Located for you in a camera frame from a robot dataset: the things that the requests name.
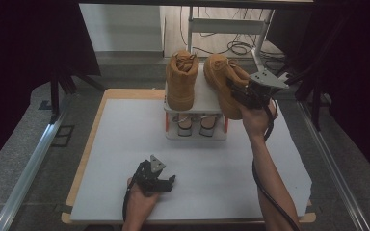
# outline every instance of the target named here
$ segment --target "person's right hand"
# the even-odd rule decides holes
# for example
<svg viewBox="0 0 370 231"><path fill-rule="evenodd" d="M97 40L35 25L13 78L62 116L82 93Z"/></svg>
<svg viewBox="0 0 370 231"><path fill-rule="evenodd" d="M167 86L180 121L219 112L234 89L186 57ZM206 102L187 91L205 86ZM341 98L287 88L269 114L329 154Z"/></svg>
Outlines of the person's right hand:
<svg viewBox="0 0 370 231"><path fill-rule="evenodd" d="M266 112L263 109L248 109L245 106L239 106L240 111L242 112L243 125L245 126L246 132L250 138L262 138L266 133L268 128L269 118ZM269 103L270 112L274 118L278 117L276 112L275 105L273 101L270 100Z"/></svg>

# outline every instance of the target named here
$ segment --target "brown suede boot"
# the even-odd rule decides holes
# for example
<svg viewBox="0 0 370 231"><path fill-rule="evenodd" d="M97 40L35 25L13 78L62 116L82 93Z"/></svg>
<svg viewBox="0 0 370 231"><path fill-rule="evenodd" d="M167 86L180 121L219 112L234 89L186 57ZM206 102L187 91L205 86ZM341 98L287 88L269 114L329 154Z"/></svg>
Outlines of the brown suede boot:
<svg viewBox="0 0 370 231"><path fill-rule="evenodd" d="M199 58L186 50L178 51L167 65L167 103L171 109L187 111L194 105L194 85Z"/></svg>
<svg viewBox="0 0 370 231"><path fill-rule="evenodd" d="M231 96L231 89L227 86L226 79L230 79L239 87L244 87L249 82L249 74L235 61L230 61L220 54L213 54L206 59L203 73L206 82L218 94L219 106L224 115L230 119L241 119L239 103Z"/></svg>

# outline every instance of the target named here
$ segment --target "person's left hand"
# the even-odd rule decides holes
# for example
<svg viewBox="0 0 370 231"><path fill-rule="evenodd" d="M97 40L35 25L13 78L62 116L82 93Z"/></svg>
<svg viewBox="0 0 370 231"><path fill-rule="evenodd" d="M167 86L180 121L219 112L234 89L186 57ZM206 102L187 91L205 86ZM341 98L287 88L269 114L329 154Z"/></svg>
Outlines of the person's left hand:
<svg viewBox="0 0 370 231"><path fill-rule="evenodd" d="M154 193L152 196L145 196L137 184L134 184L130 190L127 204L127 217L122 230L141 230L141 226L151 214L157 203L160 193Z"/></svg>

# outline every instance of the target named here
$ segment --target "floor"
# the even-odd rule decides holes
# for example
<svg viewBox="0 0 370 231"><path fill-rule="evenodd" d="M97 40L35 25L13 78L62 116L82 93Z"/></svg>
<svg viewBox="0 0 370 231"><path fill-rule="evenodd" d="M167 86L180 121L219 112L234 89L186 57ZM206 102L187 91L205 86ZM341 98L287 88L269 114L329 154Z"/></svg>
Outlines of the floor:
<svg viewBox="0 0 370 231"><path fill-rule="evenodd" d="M176 37L176 40L182 42L180 37ZM249 73L255 72L253 61L248 57L242 58L239 65ZM165 65L168 59L98 57L98 60L102 77L93 78L107 88L163 89L165 86ZM273 64L271 67L278 68L280 64ZM70 131L72 128L71 136L68 140L60 133L53 141L14 218L11 230L87 228L86 225L62 223L61 213L91 131L102 92L79 79L74 80L78 91L71 98L61 127L61 131ZM304 224L303 230L356 230L345 200L337 191L320 151L311 138L304 116L300 113L294 98L296 87L292 86L290 90L278 93L277 100L304 166L313 181L310 197L312 206L308 208L308 212L316 213L317 219L313 223ZM51 111L50 107L47 107L50 106L49 90L49 85L46 84L32 92L29 109L0 152L0 212L50 120ZM320 125L325 142L370 225L370 165L330 116L328 106L321 109ZM102 230L98 226L91 229ZM112 230L119 230L119 227L112 227ZM147 226L145 230L263 230L263 226L173 225Z"/></svg>

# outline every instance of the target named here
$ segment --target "small shoe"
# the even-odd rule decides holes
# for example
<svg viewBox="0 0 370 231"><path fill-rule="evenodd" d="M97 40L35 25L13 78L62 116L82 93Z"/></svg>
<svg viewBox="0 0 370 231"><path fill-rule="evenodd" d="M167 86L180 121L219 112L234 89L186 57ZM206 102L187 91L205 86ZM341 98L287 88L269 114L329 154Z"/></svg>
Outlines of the small shoe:
<svg viewBox="0 0 370 231"><path fill-rule="evenodd" d="M203 115L200 120L199 133L205 137L212 137L217 120L218 115Z"/></svg>
<svg viewBox="0 0 370 231"><path fill-rule="evenodd" d="M231 88L226 84L227 80L241 88L249 82L249 74L227 57L220 54L209 56L203 66L206 82L218 94L219 106L227 118L242 119L242 113L237 102L231 95Z"/></svg>
<svg viewBox="0 0 370 231"><path fill-rule="evenodd" d="M192 135L192 117L190 114L178 114L173 118L178 123L178 136L189 137Z"/></svg>
<svg viewBox="0 0 370 231"><path fill-rule="evenodd" d="M178 51L167 64L167 103L176 111L187 111L194 105L194 85L199 58L186 50Z"/></svg>

